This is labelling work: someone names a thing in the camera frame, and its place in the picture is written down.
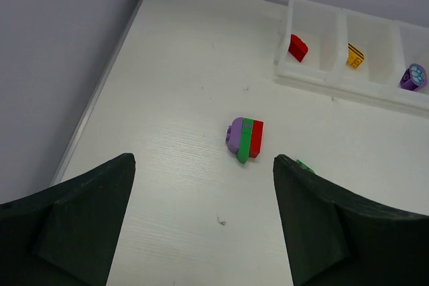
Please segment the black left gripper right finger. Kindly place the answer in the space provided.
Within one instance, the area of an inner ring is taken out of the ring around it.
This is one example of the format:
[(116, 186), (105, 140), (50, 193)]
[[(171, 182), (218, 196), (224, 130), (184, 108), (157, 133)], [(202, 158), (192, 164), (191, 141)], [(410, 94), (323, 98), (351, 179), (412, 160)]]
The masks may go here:
[(428, 217), (364, 198), (286, 155), (273, 182), (295, 285), (427, 285)]

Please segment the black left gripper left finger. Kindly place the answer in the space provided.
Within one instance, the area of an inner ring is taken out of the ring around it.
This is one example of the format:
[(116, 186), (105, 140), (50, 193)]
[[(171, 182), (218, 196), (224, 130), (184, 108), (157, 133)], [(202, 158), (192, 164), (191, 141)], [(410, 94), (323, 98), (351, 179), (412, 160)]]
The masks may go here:
[(2, 285), (106, 285), (135, 177), (124, 153), (1, 205)]

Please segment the green curved lego brick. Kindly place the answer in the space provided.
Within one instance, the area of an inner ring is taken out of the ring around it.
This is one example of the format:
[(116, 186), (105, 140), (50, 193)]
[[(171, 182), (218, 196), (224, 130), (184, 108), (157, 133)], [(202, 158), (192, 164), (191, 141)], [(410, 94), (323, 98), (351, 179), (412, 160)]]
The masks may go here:
[(241, 140), (238, 152), (236, 153), (237, 160), (242, 164), (245, 164), (249, 159), (252, 132), (253, 119), (243, 118)]

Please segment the light purple rounded lego brick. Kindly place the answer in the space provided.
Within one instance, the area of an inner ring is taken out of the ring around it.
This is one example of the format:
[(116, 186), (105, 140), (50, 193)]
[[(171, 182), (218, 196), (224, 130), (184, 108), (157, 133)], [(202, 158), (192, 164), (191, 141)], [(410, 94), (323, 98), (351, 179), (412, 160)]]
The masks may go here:
[(234, 155), (237, 154), (240, 143), (241, 143), (241, 134), (243, 128), (243, 117), (236, 118), (227, 129), (227, 134), (225, 142), (227, 144), (228, 150)]

